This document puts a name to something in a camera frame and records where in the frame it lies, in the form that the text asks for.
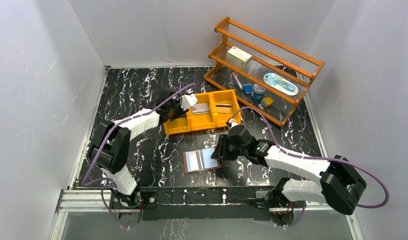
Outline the brown leather card holder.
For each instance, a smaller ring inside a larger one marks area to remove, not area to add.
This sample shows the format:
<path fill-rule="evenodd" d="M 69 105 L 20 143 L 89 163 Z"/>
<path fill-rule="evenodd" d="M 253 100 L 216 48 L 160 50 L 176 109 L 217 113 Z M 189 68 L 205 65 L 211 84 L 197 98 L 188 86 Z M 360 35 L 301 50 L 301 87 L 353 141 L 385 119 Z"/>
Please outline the brown leather card holder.
<path fill-rule="evenodd" d="M 185 173 L 191 174 L 206 172 L 221 168 L 220 161 L 211 157 L 214 151 L 214 147 L 209 147 L 200 150 L 183 152 Z"/>

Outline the striped card with orange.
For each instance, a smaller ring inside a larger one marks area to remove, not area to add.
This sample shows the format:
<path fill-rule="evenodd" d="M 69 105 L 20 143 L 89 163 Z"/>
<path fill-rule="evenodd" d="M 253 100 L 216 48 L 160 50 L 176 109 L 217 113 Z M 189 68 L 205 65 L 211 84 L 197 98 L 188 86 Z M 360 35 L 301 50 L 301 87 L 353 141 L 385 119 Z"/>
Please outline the striped card with orange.
<path fill-rule="evenodd" d="M 203 155 L 201 150 L 195 151 L 195 170 L 202 170 L 205 168 Z"/>

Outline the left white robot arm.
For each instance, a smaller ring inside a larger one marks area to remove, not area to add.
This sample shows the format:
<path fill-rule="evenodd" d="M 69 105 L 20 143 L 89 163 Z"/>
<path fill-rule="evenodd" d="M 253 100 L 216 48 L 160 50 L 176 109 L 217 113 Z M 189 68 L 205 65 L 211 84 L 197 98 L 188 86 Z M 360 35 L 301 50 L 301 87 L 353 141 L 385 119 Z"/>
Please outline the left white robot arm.
<path fill-rule="evenodd" d="M 143 108 L 122 120 L 101 121 L 96 127 L 86 155 L 91 164 L 82 185 L 89 186 L 93 183 L 88 178 L 94 167 L 98 167 L 116 192 L 123 196 L 132 196 L 137 182 L 127 167 L 131 141 L 140 134 L 187 113 L 189 108 L 197 103 L 193 87 L 193 83 L 179 90 L 165 87 L 153 101 L 151 108 Z"/>

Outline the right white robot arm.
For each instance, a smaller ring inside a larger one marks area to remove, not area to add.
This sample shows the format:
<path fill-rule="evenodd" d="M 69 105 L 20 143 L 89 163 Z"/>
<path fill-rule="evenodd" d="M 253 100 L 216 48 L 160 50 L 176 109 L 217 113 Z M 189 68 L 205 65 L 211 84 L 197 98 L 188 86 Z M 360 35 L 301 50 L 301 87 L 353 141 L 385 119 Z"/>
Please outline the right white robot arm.
<path fill-rule="evenodd" d="M 257 198 L 258 202 L 264 201 L 271 207 L 299 201 L 317 202 L 351 215 L 367 186 L 361 175 L 341 159 L 312 160 L 307 155 L 277 146 L 273 141 L 256 139 L 242 125 L 235 125 L 227 134 L 220 135 L 211 155 L 220 161 L 233 161 L 238 157 L 303 178 L 283 177 L 271 193 Z"/>

